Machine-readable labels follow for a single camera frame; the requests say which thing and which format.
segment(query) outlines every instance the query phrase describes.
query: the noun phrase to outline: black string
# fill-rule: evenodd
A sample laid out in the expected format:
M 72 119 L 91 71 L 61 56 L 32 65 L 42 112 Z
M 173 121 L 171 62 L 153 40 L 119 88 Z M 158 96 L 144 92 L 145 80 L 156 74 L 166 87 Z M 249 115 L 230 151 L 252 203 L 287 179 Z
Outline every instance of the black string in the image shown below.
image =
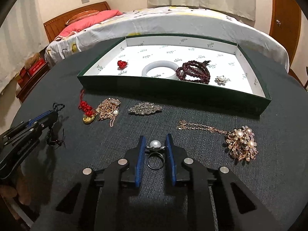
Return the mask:
M 65 105 L 64 104 L 61 104 L 61 103 L 54 103 L 53 105 L 52 105 L 52 109 L 54 110 L 54 111 L 56 111 L 56 112 L 59 112 L 59 111 L 61 111 L 62 109 L 64 109 L 65 108 Z
M 59 112 L 61 111 L 62 109 L 64 109 L 65 105 L 64 104 L 61 104 L 61 103 L 54 103 L 52 105 L 52 109 L 56 112 Z M 62 140 L 58 140 L 56 135 L 54 134 L 53 132 L 53 129 L 52 129 L 53 126 L 50 126 L 49 127 L 49 130 L 47 132 L 47 138 L 46 138 L 46 142 L 49 146 L 56 146 L 57 148 L 59 148 L 60 146 L 62 146 L 62 144 L 64 145 L 64 148 L 66 148 L 65 146 L 65 142 L 64 142 L 64 139 L 65 139 L 65 135 L 64 135 L 64 129 L 63 129 L 63 132 L 62 132 Z

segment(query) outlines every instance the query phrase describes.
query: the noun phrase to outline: black tablecloth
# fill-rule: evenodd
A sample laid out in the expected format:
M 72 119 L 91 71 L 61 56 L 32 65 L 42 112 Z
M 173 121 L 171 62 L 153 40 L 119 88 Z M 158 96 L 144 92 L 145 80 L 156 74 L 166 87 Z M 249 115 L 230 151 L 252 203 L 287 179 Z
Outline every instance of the black tablecloth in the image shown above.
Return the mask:
M 133 116 L 128 114 L 128 109 L 138 100 L 102 92 L 85 93 L 84 100 L 96 107 L 108 97 L 119 98 L 122 103 L 114 127 L 109 127 L 108 120 L 85 125 L 83 113 L 78 110 L 82 86 L 77 75 L 114 41 L 98 43 L 92 49 L 57 64 L 33 89 L 14 118 L 12 125 L 17 125 L 50 110 L 54 102 L 65 104 L 60 112 L 61 123 L 55 129 L 60 137 L 62 128 L 65 129 L 66 148 L 61 146 L 55 150 L 42 141 L 22 164 L 31 188 L 32 209 L 39 211 L 47 203 L 57 201 L 60 192 L 84 167 L 102 169 L 123 157 L 127 149 L 136 146 L 140 135 L 144 135 L 149 144 L 151 140 L 163 143 L 166 134 L 171 133 L 176 145 L 184 147 L 190 157 L 205 166 L 214 169 L 222 165 L 229 167 L 272 212 L 282 230 L 287 230 L 308 201 L 308 94 L 298 82 L 281 64 L 245 49 L 272 98 L 259 119 L 234 116 L 219 110 L 190 109 L 172 103 L 163 105 L 161 113 Z M 221 103 L 228 102 L 222 98 Z M 179 119 L 223 130 L 248 125 L 256 135 L 260 153 L 250 164 L 235 165 L 222 146 L 223 135 L 177 130 Z M 164 173 L 163 169 L 152 171 L 144 166 L 141 191 L 138 196 L 131 197 L 130 207 L 123 216 L 126 230 L 187 230 L 183 214 L 185 206 L 176 197 L 164 193 Z

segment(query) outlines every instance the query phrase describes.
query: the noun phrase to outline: metal screw head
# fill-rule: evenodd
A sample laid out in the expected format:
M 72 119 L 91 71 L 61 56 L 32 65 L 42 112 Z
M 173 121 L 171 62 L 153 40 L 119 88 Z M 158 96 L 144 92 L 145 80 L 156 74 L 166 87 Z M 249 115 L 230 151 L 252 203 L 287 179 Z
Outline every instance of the metal screw head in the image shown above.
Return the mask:
M 220 170 L 220 172 L 222 172 L 224 174 L 229 173 L 229 169 L 227 167 L 221 167 L 219 170 Z
M 89 175 L 90 173 L 92 173 L 92 169 L 90 169 L 89 167 L 86 167 L 84 170 L 82 170 L 82 173 L 84 175 Z
M 118 164 L 119 165 L 125 165 L 127 163 L 127 160 L 126 159 L 120 159 L 118 160 Z
M 191 159 L 191 158 L 185 158 L 185 159 L 184 159 L 184 162 L 185 162 L 186 164 L 192 164 L 192 163 L 193 163 L 193 159 Z

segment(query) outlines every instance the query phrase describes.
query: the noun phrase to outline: white bedsheet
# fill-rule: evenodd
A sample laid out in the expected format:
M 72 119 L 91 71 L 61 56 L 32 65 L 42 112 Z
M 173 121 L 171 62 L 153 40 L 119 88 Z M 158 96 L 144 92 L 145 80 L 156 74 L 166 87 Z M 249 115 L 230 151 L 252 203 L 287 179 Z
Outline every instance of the white bedsheet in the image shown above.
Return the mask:
M 266 33 L 216 11 L 186 7 L 141 9 L 110 18 L 66 39 L 53 41 L 47 47 L 45 57 L 55 65 L 101 41 L 155 33 L 194 34 L 235 42 L 273 58 L 289 70 L 287 51 Z

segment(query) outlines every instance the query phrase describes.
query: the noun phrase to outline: wooden door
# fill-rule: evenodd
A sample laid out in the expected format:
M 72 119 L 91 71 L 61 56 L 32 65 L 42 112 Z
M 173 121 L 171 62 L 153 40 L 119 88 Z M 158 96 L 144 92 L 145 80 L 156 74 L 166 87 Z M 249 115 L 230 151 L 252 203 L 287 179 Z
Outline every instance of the wooden door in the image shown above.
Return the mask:
M 301 8 L 295 0 L 273 0 L 269 35 L 288 52 L 292 64 L 301 31 Z

